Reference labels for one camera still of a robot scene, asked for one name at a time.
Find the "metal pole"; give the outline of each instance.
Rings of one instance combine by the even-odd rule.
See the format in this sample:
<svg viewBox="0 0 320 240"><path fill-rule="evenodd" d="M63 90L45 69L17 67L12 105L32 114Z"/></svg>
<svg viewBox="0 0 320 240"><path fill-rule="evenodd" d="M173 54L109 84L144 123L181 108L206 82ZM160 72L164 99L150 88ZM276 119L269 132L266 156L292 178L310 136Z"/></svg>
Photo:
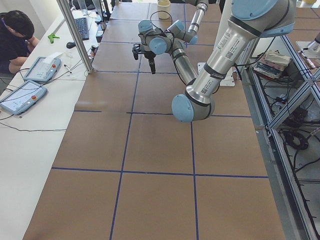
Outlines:
<svg viewBox="0 0 320 240"><path fill-rule="evenodd" d="M278 112L278 114L268 124L270 129L279 127L290 113L292 113L302 102L309 96L314 82L310 79L305 81L293 96L288 100L286 105Z"/></svg>
<svg viewBox="0 0 320 240"><path fill-rule="evenodd" d="M68 25L69 31L71 33L71 36L74 40L74 43L76 45L76 48L78 49L78 52L80 54L80 57L82 59L82 62L88 72L88 74L93 72L93 67L91 64L91 61L88 57L88 53L86 51L84 42L82 41L82 38L80 36L80 33L77 29L75 20L74 20L74 16L72 15L71 11L70 11L70 7L69 4L67 2L67 0L56 0L61 12L64 16L64 19L66 21L66 24Z"/></svg>

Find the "green object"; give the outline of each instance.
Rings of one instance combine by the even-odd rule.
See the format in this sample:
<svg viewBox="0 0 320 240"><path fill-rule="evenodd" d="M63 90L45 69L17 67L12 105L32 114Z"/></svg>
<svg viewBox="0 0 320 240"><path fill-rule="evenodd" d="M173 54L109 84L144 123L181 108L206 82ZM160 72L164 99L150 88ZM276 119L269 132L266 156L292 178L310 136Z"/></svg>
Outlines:
<svg viewBox="0 0 320 240"><path fill-rule="evenodd" d="M48 39L50 40L50 43L53 44L54 43L54 39L59 39L59 36L56 36L54 33L51 33L50 35L48 35Z"/></svg>

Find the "computer mouse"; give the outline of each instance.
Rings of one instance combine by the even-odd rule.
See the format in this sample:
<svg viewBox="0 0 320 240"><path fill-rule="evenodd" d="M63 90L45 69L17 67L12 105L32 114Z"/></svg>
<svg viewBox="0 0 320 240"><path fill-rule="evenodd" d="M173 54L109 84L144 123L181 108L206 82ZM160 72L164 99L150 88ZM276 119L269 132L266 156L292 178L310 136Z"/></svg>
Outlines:
<svg viewBox="0 0 320 240"><path fill-rule="evenodd" d="M67 49L72 49L73 47L75 47L76 46L76 44L73 42L73 41L68 41L67 43L66 43L66 48Z"/></svg>

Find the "cable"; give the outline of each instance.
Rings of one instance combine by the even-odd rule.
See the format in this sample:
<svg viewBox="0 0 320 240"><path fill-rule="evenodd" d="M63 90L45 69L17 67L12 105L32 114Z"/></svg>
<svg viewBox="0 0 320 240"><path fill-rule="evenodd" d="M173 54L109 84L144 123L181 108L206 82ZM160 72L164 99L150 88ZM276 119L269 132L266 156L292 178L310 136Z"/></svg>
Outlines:
<svg viewBox="0 0 320 240"><path fill-rule="evenodd" d="M151 18L152 18L152 16L153 16L154 14L160 13L160 12L164 12L164 13L166 13L166 14L168 14L168 15L170 16L170 18L171 18L171 25L174 23L173 17L172 17L172 16L170 15L170 13L168 13L167 11L163 11L163 10L161 10L161 11L155 11L155 12L152 13L151 16L150 16L150 22L151 22L151 24L152 24L155 28L160 29L159 27L157 27L156 25L154 25L154 23L152 22Z"/></svg>
<svg viewBox="0 0 320 240"><path fill-rule="evenodd" d="M299 133L297 131L308 133L308 136L305 137L305 136L303 136L301 133ZM296 152L295 152L295 154L293 156L293 166L292 166L293 171L298 172L301 169L303 169L305 166L313 164L313 163L318 161L318 160L316 160L316 161L309 162L306 165L300 167L298 170L296 170L296 162L297 162L297 156L298 156L299 151L306 150L309 147L308 140L312 136L314 136L318 140L318 142L320 143L320 138L318 138L316 136L316 134L319 133L319 132L320 132L320 128L316 128L312 132L306 131L306 130L302 130L302 129L298 129L298 130L280 129L279 133L283 134L283 136L285 138L285 140L284 140L282 138L282 136L280 135L280 137L282 138L282 141L284 142L283 146L285 147L285 145L289 145L292 148L296 149Z"/></svg>
<svg viewBox="0 0 320 240"><path fill-rule="evenodd" d="M291 112L290 112L290 109L289 109L289 102L290 102L290 100L289 100L289 95L290 95L290 92L291 92L291 90L297 85L297 83L298 83L298 81L299 81L299 80L296 80L296 81L292 80L292 78L291 78L292 75L294 75L294 74L296 74L296 73L298 73L298 72L307 71L307 70L316 69L316 68L318 68L318 67L312 67L312 68L305 68L305 69L297 70L297 71L292 72L292 73L288 76L288 81L287 81L287 83L286 83L286 84L287 84L287 91L286 91L285 96L282 97L281 99L282 99L283 101L286 101L286 108L287 108L287 112L288 112L288 115L289 115L288 118L283 121L283 123L286 124L286 125L288 125L289 127L299 128L299 127L302 127L302 126L306 126L306 127L307 127L307 126L313 126L313 125L315 125L315 124L320 124L320 121L304 121L302 115L301 115L301 117L300 117L299 119L297 119L297 116L295 116L295 111L291 113ZM260 76L259 76L259 75L257 75L257 76L258 76L258 79L259 79L259 81L260 81L260 85L261 85L262 92L264 93L264 97L265 97L265 99L266 99L266 101L267 101L267 103L268 103L268 105L269 105L270 113L271 113L273 116L275 116L275 112L273 111L272 106L273 106L276 102L281 102L281 101L279 101L279 100L281 100L281 99L279 99L279 98L274 98L274 97L271 97L270 95L268 95L268 94L266 93L266 91L265 91L265 88L266 88L266 85L267 85L268 83L277 82L277 81L267 81L267 82L264 84L264 86L262 86ZM273 103L270 105L270 102L269 102L269 100L268 100L267 97L269 97L270 99L275 100L275 102L273 102ZM309 105L308 107L305 108L305 110L308 109L308 108L312 105L313 101L310 103L310 105Z"/></svg>
<svg viewBox="0 0 320 240"><path fill-rule="evenodd" d="M0 122L0 124L6 126L6 127L8 127L8 128L15 129L15 130L17 130L17 131L19 131L19 132L63 132L63 131L66 130L66 129L49 129L49 130L47 130L47 129L36 129L36 130L27 130L27 129L19 129L19 128L16 128L16 127L14 127L14 126L9 126L9 125L4 124L4 123L2 123L2 122Z"/></svg>
<svg viewBox="0 0 320 240"><path fill-rule="evenodd" d="M251 62L251 63L247 63L247 64L239 64L239 65L237 65L237 67L249 66L249 65L256 64L257 62L259 62L260 59L261 59L261 58L266 54L266 52L269 50L269 48L271 47L271 45L272 45L272 43L274 42L275 39L276 39L276 37L274 37L274 38L271 40L269 46L266 48L266 50L265 50L263 53L260 54L260 57L259 57L256 61Z"/></svg>
<svg viewBox="0 0 320 240"><path fill-rule="evenodd" d="M303 165L302 167L298 168L298 169L295 171L295 173L297 173L297 172L299 172L300 170L304 169L306 166L308 166L308 165L310 165L310 164L314 164L314 163L319 162L319 161L320 161L320 157L319 157L317 160L308 162L307 164L305 164L305 165Z"/></svg>
<svg viewBox="0 0 320 240"><path fill-rule="evenodd" d="M75 64L75 66L73 66L70 70L74 70L75 68L77 68L78 66L80 66L81 64L83 64L83 63L80 63L80 62L81 62L81 59L80 59L80 60ZM18 86L14 86L14 85L8 84L8 86L15 87L15 88L17 88L17 89L22 89L22 90L34 90L34 91L29 92L29 93L26 93L26 94L21 95L21 96L16 97L16 98L11 98L11 99L8 99L8 100L3 100L3 101L1 101L1 103L3 103L3 102L8 102L8 101L13 101L13 100L17 100L17 99L20 99L20 98L22 98L22 97L24 97L24 96L27 96L27 95L29 95L29 94L32 94L32 93L36 92L36 91L37 91L39 88L41 88L42 86L52 83L54 80L57 80L57 79L61 78L63 75L65 75L65 74L67 74L67 73L69 73L69 71L66 71L66 72L64 72L63 74L61 74L60 76L58 76L58 77L56 77L56 78L54 78L54 79L51 79L51 80L47 81L46 83L40 85L40 86L37 87L37 88L23 88L23 87L18 87Z"/></svg>
<svg viewBox="0 0 320 240"><path fill-rule="evenodd" d="M184 80L182 79L182 77L181 77L181 75L180 75L180 73L179 73L179 71L178 71L178 68L177 68L177 65L176 65L176 61L173 61L173 65L174 65L175 71L176 71L176 73L178 74L178 77L180 78L181 82L182 82L185 86L187 86L187 84L184 82Z"/></svg>
<svg viewBox="0 0 320 240"><path fill-rule="evenodd" d="M218 87L216 88L216 90L212 94L216 94L218 92L219 88L220 88L220 84L218 85Z"/></svg>
<svg viewBox="0 0 320 240"><path fill-rule="evenodd" d="M242 81L242 76L241 76L241 73L240 73L240 71L239 71L238 65L237 65L236 63L234 63L233 66L235 67L235 70L236 70L236 72L237 72L238 75L239 75L240 81Z"/></svg>
<svg viewBox="0 0 320 240"><path fill-rule="evenodd" d="M95 15L97 16L96 12L95 11L92 11L88 14L88 17L89 18L92 18L92 19L97 19L98 17L93 17L93 16L90 16L92 13L95 13Z"/></svg>
<svg viewBox="0 0 320 240"><path fill-rule="evenodd" d="M11 118L12 116L13 116L13 114L10 115L10 116L7 116L7 117L5 117L5 118L0 119L0 121L5 120L5 119L8 119L8 118Z"/></svg>
<svg viewBox="0 0 320 240"><path fill-rule="evenodd" d="M309 104L309 106L307 106L304 110L307 110L308 108L310 108L311 107L311 105L314 103L314 101L315 101L315 98L313 98L313 100L311 101L311 103Z"/></svg>

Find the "black cable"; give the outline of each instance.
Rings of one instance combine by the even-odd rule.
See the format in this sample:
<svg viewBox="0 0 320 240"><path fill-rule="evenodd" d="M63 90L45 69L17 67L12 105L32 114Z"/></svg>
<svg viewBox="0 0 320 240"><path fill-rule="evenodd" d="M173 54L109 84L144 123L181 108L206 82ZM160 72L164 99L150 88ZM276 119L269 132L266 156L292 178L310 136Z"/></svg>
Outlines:
<svg viewBox="0 0 320 240"><path fill-rule="evenodd" d="M10 115L10 116L7 116L7 117L5 117L5 118L0 119L0 121L5 120L5 119L8 119L8 118L11 118L12 116L13 116L13 114Z"/></svg>
<svg viewBox="0 0 320 240"><path fill-rule="evenodd" d="M236 72L237 72L238 75L239 75L240 81L242 81L242 76L241 76L241 73L240 73L240 71L239 71L238 65L237 65L236 63L234 63L233 66L235 67L235 70L236 70Z"/></svg>
<svg viewBox="0 0 320 240"><path fill-rule="evenodd" d="M309 106L307 106L304 110L307 110L308 108L310 108L311 105L314 103L314 101L315 101L315 98L313 98L313 100L311 101L311 103L309 104Z"/></svg>
<svg viewBox="0 0 320 240"><path fill-rule="evenodd" d="M180 75L180 73L179 73L179 71L178 71L178 68L177 68L177 65L176 65L176 61L173 61L173 65L174 65L174 68L175 68L176 73L178 74L179 79L181 80L181 82L182 82L185 86L187 86L187 84L184 82L184 80L182 79L182 77L181 77L181 75Z"/></svg>
<svg viewBox="0 0 320 240"><path fill-rule="evenodd" d="M212 94L217 93L217 92L218 92L218 90L219 90L219 88L220 88L220 84L218 85L218 87L216 88L216 90L215 90Z"/></svg>
<svg viewBox="0 0 320 240"><path fill-rule="evenodd" d="M302 134L298 133L297 131L308 133L308 136L305 137ZM279 133L283 134L283 136L285 138L285 144L293 147L294 149L296 149L296 152L295 152L295 154L293 156L293 166L292 166L293 170L295 171L295 173L300 171L301 169L303 169L307 165L310 165L310 164L313 164L313 163L316 163L317 161L319 161L317 159L315 161L309 162L309 163L305 164L304 166L302 166L302 167L300 167L300 168L298 168L296 170L296 162L297 162L298 153L299 153L299 151L305 150L305 149L308 148L308 146L309 146L308 145L308 140L312 136L314 136L318 140L318 142L320 143L320 138L316 136L316 133L313 134L312 132L309 132L309 131L306 131L306 130L302 130L302 129L298 129L297 131L296 130L290 130L290 129L281 129L279 131ZM299 144L296 144L294 142L294 137L297 137L299 139Z"/></svg>
<svg viewBox="0 0 320 240"><path fill-rule="evenodd" d="M19 71L18 71L18 73L20 73L20 75L21 75L21 78L22 79L24 79L24 76L22 76L22 71L25 71L25 70L29 70L30 68L23 68L23 69L20 69Z"/></svg>
<svg viewBox="0 0 320 240"><path fill-rule="evenodd" d="M260 57L259 57L256 61L251 62L251 63L247 63L247 64L239 64L239 65L237 65L237 67L250 66L250 65L252 65L252 64L256 64L257 62L259 62L260 59L261 59L261 58L266 54L266 52L269 50L269 48L271 47L271 45L272 45L272 43L274 42L275 39L276 39L276 37L274 37L274 38L271 40L269 46L266 48L266 50L265 50L263 53L260 54Z"/></svg>
<svg viewBox="0 0 320 240"><path fill-rule="evenodd" d="M270 109L270 113L271 113L272 116L275 116L276 114L275 114L275 112L272 110L272 106L271 106L270 101L269 101L269 99L268 99L268 97L267 97L266 91L265 91L265 89L264 89L264 87L263 87L263 85L262 85L260 76L257 75L257 77L258 77L258 79L259 79L259 84L260 84L260 88L261 88L261 90L262 90L264 99L265 99L265 101L266 101L266 103L268 104L268 107L269 107L269 109Z"/></svg>
<svg viewBox="0 0 320 240"><path fill-rule="evenodd" d="M308 165L310 165L310 164L314 164L314 163L316 163L316 162L318 162L318 161L320 161L320 157L319 157L317 160L308 162L307 164L305 164L305 165L303 165L302 167L298 168L298 169L295 171L295 173L297 173L297 172L299 172L300 170L304 169L306 166L308 166Z"/></svg>
<svg viewBox="0 0 320 240"><path fill-rule="evenodd" d="M155 28L160 29L159 27L157 27L156 25L154 25L154 23L152 22L151 18L152 18L152 16L153 16L154 14L160 13L160 12L164 12L164 13L166 13L166 14L168 14L168 15L170 16L170 18L171 18L171 25L174 23L172 16L171 16L170 13L168 13L167 11L163 11L163 10L161 10L161 11L155 11L155 12L152 13L151 16L150 16L150 22L151 22L151 24L152 24Z"/></svg>
<svg viewBox="0 0 320 240"><path fill-rule="evenodd" d="M70 71L74 70L75 68L77 68L78 66L80 66L81 64L83 64L83 62L81 62L81 63L80 63L80 62L81 62L81 59L80 59L72 68L70 68ZM47 85L47 84L52 83L53 81L61 78L62 76L66 75L67 73L70 73L70 71L66 71L66 72L62 73L60 76L58 76L58 77L56 77L56 78L53 78L53 79L47 81L47 82L44 83L43 85Z"/></svg>
<svg viewBox="0 0 320 240"><path fill-rule="evenodd" d="M34 90L34 91L29 92L29 93L26 93L26 94L21 95L21 96L16 97L16 98L11 98L11 99L7 99L7 100L2 100L0 103L4 103L4 102L9 102L9 101L13 101L13 100L20 99L20 98L22 98L22 97L24 97L24 96L27 96L27 95L29 95L29 94L32 94L32 93L36 92L36 91L37 91L39 88L41 88L41 87L42 87L42 85L40 85L38 88L23 88L23 87L18 87L18 89L22 89L22 90Z"/></svg>
<svg viewBox="0 0 320 240"><path fill-rule="evenodd" d="M288 81L287 81L287 91L286 91L286 94L285 94L285 97L282 97L282 99L283 100L285 100L286 101L286 108L287 108L287 112L288 112L288 118L286 119L286 120L284 120L284 124L286 124L286 125L288 125L288 126L290 126L290 127L293 127L293 128L299 128L299 127L302 127L302 126L312 126L312 125L315 125L315 124L320 124L320 121L309 121L309 122L307 122L307 121L303 121L303 119L301 119L301 120L296 120L295 119L295 116L293 115L293 113L291 113L290 112L290 109L289 109L289 95L290 95L290 91L296 86L296 84L298 83L298 81L292 81L293 83L295 83L295 84L292 84L291 86L290 86L290 84L289 84L289 80L292 80L291 79L291 77L292 77L292 75L294 75L294 74L296 74L296 73L298 73L298 72L301 72L301 71L307 71L307 70L310 70L310 69L316 69L316 68L318 68L318 67L312 67L312 68L305 68L305 69L301 69L301 70L297 70L297 71L294 71L294 72L292 72L289 76L288 76ZM265 97L265 99L266 99L266 101L267 101L267 103L268 103L268 105L269 105L269 108L270 108L270 112L271 112L271 114L274 116L275 115L275 112L273 111L273 109L271 108L271 106L273 106L274 105L274 103L270 106L270 102L269 102L269 100L266 98L266 96L267 97L269 97L269 98L271 98L271 99L273 99L273 100L276 100L276 102L279 102L279 101L277 101L277 99L276 98L273 98L273 97L271 97L271 96L269 96L266 92L265 92L265 87L266 87L266 85L268 84L268 83L270 83L270 82L273 82L273 81L267 81L266 82L266 84L264 85L264 86L262 86L262 83L260 83L260 85L261 85L261 89L262 89L262 92L264 93L264 97Z"/></svg>
<svg viewBox="0 0 320 240"><path fill-rule="evenodd" d="M47 129L36 129L36 130L27 130L27 129L19 129L19 128L16 128L16 127L14 127L14 126L9 126L9 125L4 124L4 123L2 123L2 122L0 122L0 124L6 126L6 127L8 127L8 128L15 129L15 130L17 130L17 131L19 131L19 132L62 132L62 131L65 131L65 130L66 130L66 129L49 129L49 130L47 130Z"/></svg>
<svg viewBox="0 0 320 240"><path fill-rule="evenodd" d="M289 155L286 142L285 142L285 140L283 139L283 137L281 136L281 134L280 134L279 136L281 137L281 139L282 139L282 141L283 141L283 147L284 147L285 154L286 154L287 158L290 160L290 157L291 157L291 156ZM312 220L312 219L313 219L313 216L312 216L312 214L311 214L311 212L310 212L310 210L309 210L309 206L308 206L307 200L306 200L306 198L305 198L304 192L302 191L301 184L300 184L300 182L299 182L299 179L297 178L296 172L297 172L297 171L300 171L301 169L303 169L303 168L306 167L307 165L310 165L310 164L312 164L312 163L314 163L314 162L316 162L316 161L307 163L305 166L302 166L301 169L298 169L297 171L295 171L295 169L293 168L292 162L291 162L291 161L288 161L288 162L289 162L290 167L291 167L292 172L293 172L293 178L294 178L295 182L297 183L298 190L299 190L300 195L301 195L301 197L302 197L305 210L306 210L306 212L307 212L307 214L308 214L308 217ZM315 227L315 224L314 224L313 221L311 222L311 224L312 224L312 227L316 230L316 227Z"/></svg>

